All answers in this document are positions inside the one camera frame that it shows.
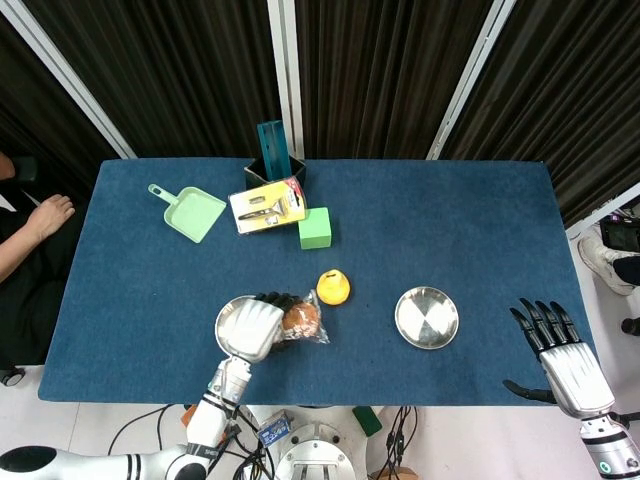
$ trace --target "yellow rubber duck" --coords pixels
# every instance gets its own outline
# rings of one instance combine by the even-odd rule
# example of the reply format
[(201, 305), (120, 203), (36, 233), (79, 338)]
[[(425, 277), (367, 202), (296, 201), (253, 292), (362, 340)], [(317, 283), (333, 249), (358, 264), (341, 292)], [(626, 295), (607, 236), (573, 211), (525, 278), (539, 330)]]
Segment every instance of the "yellow rubber duck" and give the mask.
[(340, 305), (349, 298), (351, 285), (344, 273), (333, 269), (320, 275), (316, 292), (327, 305)]

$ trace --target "green cube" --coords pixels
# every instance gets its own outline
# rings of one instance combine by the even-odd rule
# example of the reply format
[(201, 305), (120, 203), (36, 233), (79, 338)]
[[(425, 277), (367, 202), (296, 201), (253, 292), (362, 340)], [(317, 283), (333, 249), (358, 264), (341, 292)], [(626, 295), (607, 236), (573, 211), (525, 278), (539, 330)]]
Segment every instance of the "green cube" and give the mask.
[(300, 246), (303, 250), (331, 246), (331, 223), (327, 208), (310, 208), (307, 217), (298, 222)]

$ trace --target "white shoe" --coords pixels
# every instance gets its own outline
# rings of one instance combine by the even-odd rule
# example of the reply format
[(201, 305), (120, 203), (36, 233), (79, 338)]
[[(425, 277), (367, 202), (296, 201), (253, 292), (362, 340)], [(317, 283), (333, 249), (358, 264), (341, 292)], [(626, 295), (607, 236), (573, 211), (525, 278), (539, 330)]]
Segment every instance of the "white shoe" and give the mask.
[(637, 253), (622, 252), (605, 247), (602, 239), (595, 234), (589, 235), (578, 242), (578, 253), (584, 264), (598, 275), (611, 290), (618, 295), (628, 296), (633, 293), (635, 285), (622, 280), (613, 268), (613, 262), (620, 258), (632, 257)]

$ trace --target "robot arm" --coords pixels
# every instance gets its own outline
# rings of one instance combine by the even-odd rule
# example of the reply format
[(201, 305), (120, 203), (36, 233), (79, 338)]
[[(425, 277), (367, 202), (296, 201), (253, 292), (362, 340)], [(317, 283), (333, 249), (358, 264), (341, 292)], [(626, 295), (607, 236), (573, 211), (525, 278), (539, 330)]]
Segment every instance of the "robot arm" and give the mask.
[(526, 299), (520, 301), (530, 320), (515, 308), (511, 313), (542, 364), (552, 395), (522, 389), (510, 381), (505, 386), (525, 398), (554, 400), (565, 414), (581, 420), (582, 442), (602, 478), (640, 479), (640, 450), (627, 429), (609, 414), (615, 402), (613, 392), (567, 312), (556, 302), (551, 302), (550, 309), (542, 302), (536, 302), (536, 308)]
[(251, 379), (296, 302), (271, 293), (246, 300), (228, 332), (223, 360), (187, 427), (188, 445), (150, 455), (83, 457), (48, 447), (22, 447), (0, 456), (3, 480), (204, 480), (218, 457), (217, 446)]

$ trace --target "stainless steel plate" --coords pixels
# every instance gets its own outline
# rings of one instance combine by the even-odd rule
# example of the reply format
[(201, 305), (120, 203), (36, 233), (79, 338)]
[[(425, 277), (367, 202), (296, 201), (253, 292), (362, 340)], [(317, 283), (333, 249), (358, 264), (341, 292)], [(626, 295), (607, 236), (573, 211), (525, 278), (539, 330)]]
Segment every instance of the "stainless steel plate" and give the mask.
[(458, 310), (436, 288), (416, 287), (405, 292), (398, 300), (395, 316), (405, 340), (425, 350), (444, 347), (458, 332)]
[(218, 345), (220, 346), (222, 351), (227, 355), (230, 355), (229, 347), (226, 341), (227, 339), (226, 330), (230, 325), (228, 320), (231, 317), (231, 314), (235, 312), (238, 308), (240, 308), (244, 303), (244, 301), (249, 298), (254, 298), (254, 296), (242, 295), (241, 297), (234, 298), (229, 303), (227, 303), (224, 307), (222, 307), (222, 310), (220, 310), (220, 313), (218, 314), (218, 318), (216, 318), (216, 324), (214, 327), (214, 331), (216, 334), (216, 341), (218, 342)]

